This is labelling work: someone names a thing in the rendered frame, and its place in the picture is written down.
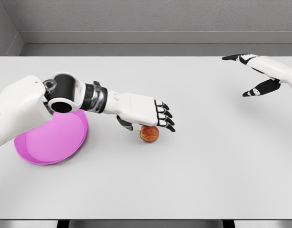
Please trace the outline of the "pink plate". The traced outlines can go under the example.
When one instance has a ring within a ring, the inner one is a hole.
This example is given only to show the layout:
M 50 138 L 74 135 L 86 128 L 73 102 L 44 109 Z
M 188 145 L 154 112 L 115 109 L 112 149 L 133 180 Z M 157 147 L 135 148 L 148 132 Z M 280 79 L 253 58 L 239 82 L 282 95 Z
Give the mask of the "pink plate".
M 46 124 L 14 139 L 19 156 L 36 165 L 49 165 L 73 155 L 88 133 L 88 119 L 83 110 L 54 113 Z

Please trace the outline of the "red apple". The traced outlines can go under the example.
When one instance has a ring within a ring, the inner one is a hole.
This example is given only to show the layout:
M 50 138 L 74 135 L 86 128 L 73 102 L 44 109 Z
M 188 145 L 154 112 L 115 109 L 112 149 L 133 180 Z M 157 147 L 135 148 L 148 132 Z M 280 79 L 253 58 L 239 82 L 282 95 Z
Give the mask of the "red apple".
M 159 138 L 159 129 L 156 126 L 141 126 L 139 131 L 141 140 L 148 143 L 153 143 Z

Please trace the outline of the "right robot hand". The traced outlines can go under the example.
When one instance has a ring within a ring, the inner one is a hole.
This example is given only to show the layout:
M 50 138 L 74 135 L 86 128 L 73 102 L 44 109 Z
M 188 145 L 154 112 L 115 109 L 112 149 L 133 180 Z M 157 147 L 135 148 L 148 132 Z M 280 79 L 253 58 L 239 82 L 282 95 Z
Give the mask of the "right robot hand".
M 240 62 L 269 77 L 268 80 L 244 92 L 243 97 L 265 95 L 278 90 L 282 83 L 288 83 L 290 68 L 269 57 L 254 54 L 234 54 L 222 57 L 222 60 Z

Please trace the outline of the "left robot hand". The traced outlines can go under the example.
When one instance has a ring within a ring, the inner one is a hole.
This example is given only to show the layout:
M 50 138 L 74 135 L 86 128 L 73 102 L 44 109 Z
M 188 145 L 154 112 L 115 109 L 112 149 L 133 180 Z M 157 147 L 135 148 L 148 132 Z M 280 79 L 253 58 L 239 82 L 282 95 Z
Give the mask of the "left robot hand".
M 159 126 L 175 132 L 172 114 L 167 104 L 152 97 L 136 94 L 117 94 L 117 120 L 132 131 L 133 124 Z

